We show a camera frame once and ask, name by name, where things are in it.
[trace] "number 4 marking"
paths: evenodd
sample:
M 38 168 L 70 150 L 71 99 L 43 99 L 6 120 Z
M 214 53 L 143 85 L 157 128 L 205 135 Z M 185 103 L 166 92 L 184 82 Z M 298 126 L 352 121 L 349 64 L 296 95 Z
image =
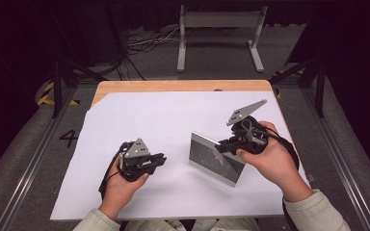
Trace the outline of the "number 4 marking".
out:
M 77 140 L 79 138 L 79 137 L 74 137 L 75 133 L 76 133 L 76 131 L 71 129 L 70 131 L 68 131 L 67 133 L 65 133 L 61 137 L 59 137 L 59 140 L 68 140 L 67 148 L 69 148 L 71 146 L 71 142 L 73 140 Z

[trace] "table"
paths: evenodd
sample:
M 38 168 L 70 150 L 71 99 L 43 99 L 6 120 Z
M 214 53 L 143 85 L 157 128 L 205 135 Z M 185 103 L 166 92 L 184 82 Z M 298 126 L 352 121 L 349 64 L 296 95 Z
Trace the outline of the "table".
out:
M 119 218 L 281 216 L 280 189 L 255 167 L 246 165 L 236 187 L 231 188 L 188 164 L 193 131 L 215 141 L 226 139 L 231 136 L 230 128 L 225 126 L 229 114 L 262 99 L 268 102 L 254 116 L 272 121 L 280 135 L 292 141 L 267 81 L 100 83 L 51 219 L 80 219 L 97 207 L 101 202 L 98 179 L 117 146 L 139 135 L 151 154 L 164 153 L 167 161 L 136 192 Z M 303 167 L 299 172 L 306 181 Z

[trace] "gray carpet floor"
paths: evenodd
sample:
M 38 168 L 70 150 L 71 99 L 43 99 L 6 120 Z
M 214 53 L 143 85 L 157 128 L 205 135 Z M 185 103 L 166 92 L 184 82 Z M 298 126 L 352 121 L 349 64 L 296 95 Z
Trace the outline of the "gray carpet floor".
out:
M 251 32 L 235 30 L 230 35 L 219 34 L 215 30 L 196 30 L 187 38 L 186 70 L 176 71 L 178 42 L 172 41 L 158 46 L 147 53 L 130 56 L 130 59 L 148 80 L 192 80 L 192 79 L 270 79 L 275 71 L 286 67 L 284 62 L 290 54 L 304 26 L 266 27 L 258 44 L 258 51 L 265 71 L 257 73 L 246 45 Z M 104 68 L 97 66 L 94 70 Z M 121 66 L 125 78 L 139 80 L 132 65 Z M 116 72 L 106 75 L 118 80 Z M 292 76 L 275 87 L 281 91 L 278 100 L 292 138 L 302 158 L 307 175 L 311 175 L 311 186 L 324 192 L 350 224 L 352 230 L 364 230 L 359 213 L 347 192 L 330 157 L 330 150 L 319 120 L 304 97 L 304 90 L 295 85 L 297 77 Z M 68 141 L 59 137 L 70 130 L 76 136 L 83 127 L 86 111 L 90 108 L 95 94 L 96 83 L 81 79 L 73 99 L 80 100 L 78 106 L 67 106 L 65 114 L 53 132 L 44 159 L 39 165 L 30 188 L 22 200 L 8 230 L 71 230 L 78 221 L 52 221 L 49 219 L 57 199 L 68 163 L 73 155 L 76 141 L 67 147 Z M 323 119 L 329 126 L 334 140 L 342 152 L 358 189 L 370 211 L 370 162 L 365 155 L 357 136 L 348 123 L 337 102 L 330 83 L 326 82 Z M 23 172 L 34 156 L 47 126 L 51 121 L 53 106 L 41 105 L 13 140 L 0 161 L 0 217 L 21 179 Z M 259 218 L 262 230 L 290 230 L 283 217 Z

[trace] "person's right hand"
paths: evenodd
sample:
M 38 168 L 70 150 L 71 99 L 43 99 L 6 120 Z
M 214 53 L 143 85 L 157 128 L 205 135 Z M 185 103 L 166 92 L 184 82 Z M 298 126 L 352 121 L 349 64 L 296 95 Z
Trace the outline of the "person's right hand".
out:
M 273 123 L 260 121 L 260 124 L 278 131 Z M 267 129 L 267 132 L 275 135 L 270 129 Z M 287 149 L 275 139 L 269 138 L 266 148 L 258 155 L 253 155 L 243 149 L 236 150 L 236 154 L 244 162 L 256 167 L 266 179 L 278 185 L 286 200 L 290 202 L 302 201 L 313 194 L 311 188 L 297 172 Z

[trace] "person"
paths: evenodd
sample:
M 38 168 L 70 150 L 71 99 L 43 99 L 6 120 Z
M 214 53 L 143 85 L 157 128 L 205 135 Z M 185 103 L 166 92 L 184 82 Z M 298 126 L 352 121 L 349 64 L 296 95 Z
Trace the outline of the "person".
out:
M 270 122 L 261 121 L 260 124 L 269 128 L 267 129 L 269 133 L 274 134 L 273 131 L 277 131 L 275 125 Z M 278 141 L 269 138 L 268 145 L 259 155 L 252 155 L 242 149 L 238 149 L 236 153 L 243 161 L 256 167 L 265 178 L 281 189 L 287 213 L 298 230 L 350 230 L 347 222 L 330 204 L 327 197 L 318 190 L 312 190 L 305 183 L 297 172 L 290 154 Z M 146 179 L 147 175 L 143 175 L 135 182 L 127 182 L 119 174 L 110 178 L 100 207 L 89 212 L 74 230 L 119 230 L 119 224 L 115 222 L 119 211 L 131 200 L 135 191 L 146 182 Z M 183 226 L 175 226 L 172 222 L 164 220 L 136 220 L 129 221 L 125 230 L 174 231 L 185 229 Z M 258 231 L 260 229 L 254 218 L 221 218 L 215 221 L 210 230 Z

